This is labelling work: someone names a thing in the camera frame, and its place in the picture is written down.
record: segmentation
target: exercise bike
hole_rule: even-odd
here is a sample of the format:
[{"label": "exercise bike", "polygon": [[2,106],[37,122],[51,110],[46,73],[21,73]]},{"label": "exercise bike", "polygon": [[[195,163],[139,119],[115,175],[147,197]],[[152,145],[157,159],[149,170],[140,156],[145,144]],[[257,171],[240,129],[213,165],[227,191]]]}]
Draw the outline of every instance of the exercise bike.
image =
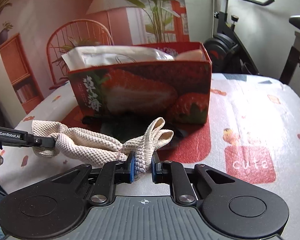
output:
[{"label": "exercise bike", "polygon": [[[300,15],[291,16],[289,22],[300,30]],[[289,85],[298,64],[300,66],[300,33],[295,32],[295,36],[296,39],[291,47],[286,65],[279,79],[281,83],[286,85]]]},{"label": "exercise bike", "polygon": [[[256,0],[243,0],[260,6],[272,4],[274,0],[260,2]],[[217,33],[213,38],[208,39],[204,46],[212,60],[212,72],[233,73],[233,74],[253,74],[258,75],[259,71],[255,66],[247,49],[244,47],[239,37],[234,32],[235,23],[239,18],[231,16],[232,24],[227,22],[228,3],[226,0],[224,11],[214,13],[218,19]]]}]

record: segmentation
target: crosshair mark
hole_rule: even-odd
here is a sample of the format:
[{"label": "crosshair mark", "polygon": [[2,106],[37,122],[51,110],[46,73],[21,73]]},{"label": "crosshair mark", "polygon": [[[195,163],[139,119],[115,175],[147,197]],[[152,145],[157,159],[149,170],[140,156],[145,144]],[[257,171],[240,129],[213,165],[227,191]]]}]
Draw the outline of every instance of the crosshair mark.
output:
[{"label": "crosshair mark", "polygon": [[145,205],[145,204],[148,204],[148,203],[151,202],[151,201],[149,201],[149,200],[147,200],[147,199],[143,199],[143,200],[141,200],[141,201],[139,201],[139,202],[141,202],[143,205]]}]

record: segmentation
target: white bedsheet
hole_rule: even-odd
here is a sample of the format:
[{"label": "white bedsheet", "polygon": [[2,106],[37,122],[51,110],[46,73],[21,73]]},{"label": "white bedsheet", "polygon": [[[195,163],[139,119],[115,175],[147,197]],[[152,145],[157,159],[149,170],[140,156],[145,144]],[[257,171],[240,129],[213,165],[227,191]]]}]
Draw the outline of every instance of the white bedsheet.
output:
[{"label": "white bedsheet", "polygon": [[[214,74],[212,78],[209,124],[202,128],[209,130],[209,136],[200,132],[190,135],[197,137],[184,144],[182,158],[188,159],[181,162],[185,167],[205,163],[240,179],[258,181],[258,186],[278,194],[290,209],[282,236],[300,240],[300,98],[290,87],[265,77],[239,76],[242,79],[238,81],[229,80],[233,76]],[[71,86],[66,84],[38,105],[26,120],[34,116],[37,120],[61,121],[76,105]],[[21,121],[16,129],[30,132],[31,120]],[[225,137],[228,129],[231,138]],[[202,136],[209,143],[204,145]],[[4,147],[4,151],[0,185],[8,193],[81,164],[62,154],[43,159],[35,156],[31,148]],[[131,185],[118,185],[116,194],[169,195],[170,191],[168,185],[153,184],[147,174]]]}]

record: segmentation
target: lamp shade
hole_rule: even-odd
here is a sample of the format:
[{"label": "lamp shade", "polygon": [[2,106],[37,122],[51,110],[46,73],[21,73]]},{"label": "lamp shade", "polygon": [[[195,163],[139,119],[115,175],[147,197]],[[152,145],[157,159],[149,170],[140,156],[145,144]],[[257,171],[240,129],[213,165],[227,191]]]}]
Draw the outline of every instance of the lamp shade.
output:
[{"label": "lamp shade", "polygon": [[108,11],[121,7],[135,7],[135,5],[126,0],[93,0],[87,14]]}]

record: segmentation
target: wall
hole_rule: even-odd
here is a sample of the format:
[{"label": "wall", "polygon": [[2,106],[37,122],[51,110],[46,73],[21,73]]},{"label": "wall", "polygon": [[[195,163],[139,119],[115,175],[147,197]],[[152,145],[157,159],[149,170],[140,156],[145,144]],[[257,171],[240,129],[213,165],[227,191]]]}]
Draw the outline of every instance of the wall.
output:
[{"label": "wall", "polygon": [[0,55],[0,109],[12,127],[16,127],[26,116],[10,83]]},{"label": "wall", "polygon": [[[300,15],[300,0],[275,0],[267,7],[230,0],[228,13],[240,18],[235,31],[260,73],[279,79],[297,30],[289,23],[289,17]],[[300,68],[290,86],[300,97]]]},{"label": "wall", "polygon": [[126,8],[88,14],[86,18],[102,23],[111,33],[115,45],[132,45]]},{"label": "wall", "polygon": [[212,0],[186,0],[190,41],[211,37]]},{"label": "wall", "polygon": [[0,26],[6,20],[14,28],[9,37],[20,33],[21,40],[34,76],[44,97],[52,85],[46,56],[46,45],[51,34],[68,21],[85,18],[92,0],[12,0],[0,16]]}]

